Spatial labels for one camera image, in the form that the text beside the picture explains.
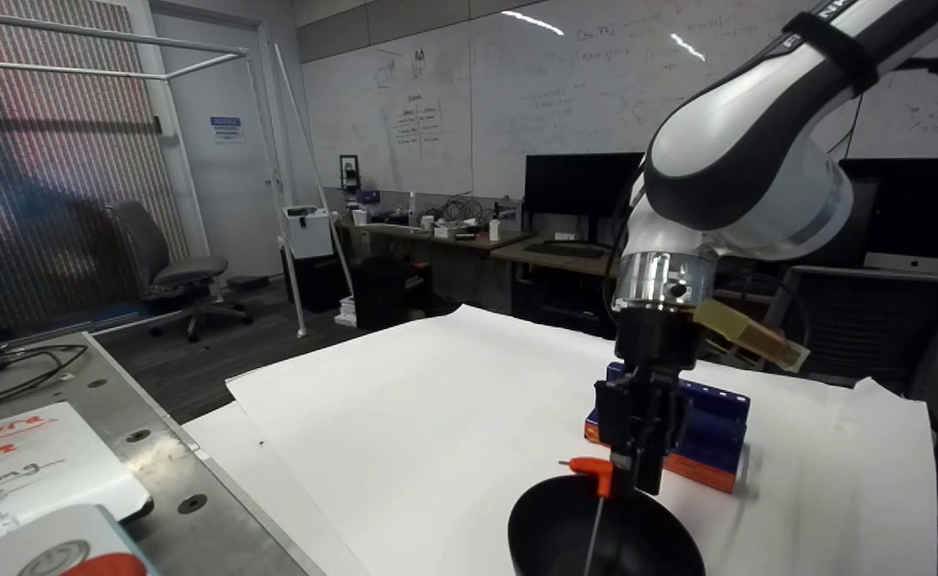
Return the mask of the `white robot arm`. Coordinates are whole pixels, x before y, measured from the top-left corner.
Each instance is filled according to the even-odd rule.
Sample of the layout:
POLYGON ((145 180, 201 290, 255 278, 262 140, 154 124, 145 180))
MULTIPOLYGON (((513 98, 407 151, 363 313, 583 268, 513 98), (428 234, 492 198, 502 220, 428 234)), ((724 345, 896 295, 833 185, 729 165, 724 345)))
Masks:
POLYGON ((619 496, 658 494, 685 420, 694 310, 724 257, 800 261, 850 223, 852 183, 815 129, 938 37, 938 0, 820 0, 649 134, 611 310, 626 376, 596 388, 619 496))

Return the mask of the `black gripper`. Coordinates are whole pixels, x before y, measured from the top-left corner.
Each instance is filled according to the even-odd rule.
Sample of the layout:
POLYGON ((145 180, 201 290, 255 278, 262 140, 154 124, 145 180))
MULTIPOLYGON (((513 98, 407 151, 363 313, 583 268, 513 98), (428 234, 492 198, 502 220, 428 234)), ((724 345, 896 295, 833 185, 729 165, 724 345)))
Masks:
POLYGON ((635 306, 619 316, 622 369, 596 385, 600 440, 635 488, 660 494, 665 444, 680 434, 680 376, 694 366, 698 325, 677 310, 635 306))

